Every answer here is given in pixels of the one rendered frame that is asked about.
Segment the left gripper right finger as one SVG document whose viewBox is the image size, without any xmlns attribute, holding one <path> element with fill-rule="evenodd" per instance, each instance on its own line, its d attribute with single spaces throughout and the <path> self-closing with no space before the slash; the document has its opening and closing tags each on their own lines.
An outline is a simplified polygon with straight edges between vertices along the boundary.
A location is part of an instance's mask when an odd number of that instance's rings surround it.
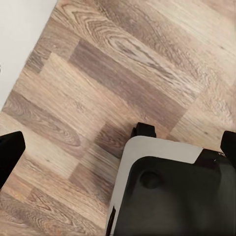
<svg viewBox="0 0 236 236">
<path fill-rule="evenodd" d="M 224 131 L 220 148 L 236 170 L 236 133 Z"/>
</svg>

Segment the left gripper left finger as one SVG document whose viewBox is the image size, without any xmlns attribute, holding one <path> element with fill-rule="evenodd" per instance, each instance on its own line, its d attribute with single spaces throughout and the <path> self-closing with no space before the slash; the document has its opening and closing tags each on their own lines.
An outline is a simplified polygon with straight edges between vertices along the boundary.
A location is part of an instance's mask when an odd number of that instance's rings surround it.
<svg viewBox="0 0 236 236">
<path fill-rule="evenodd" d="M 22 131 L 0 136 L 0 190 L 25 150 Z"/>
</svg>

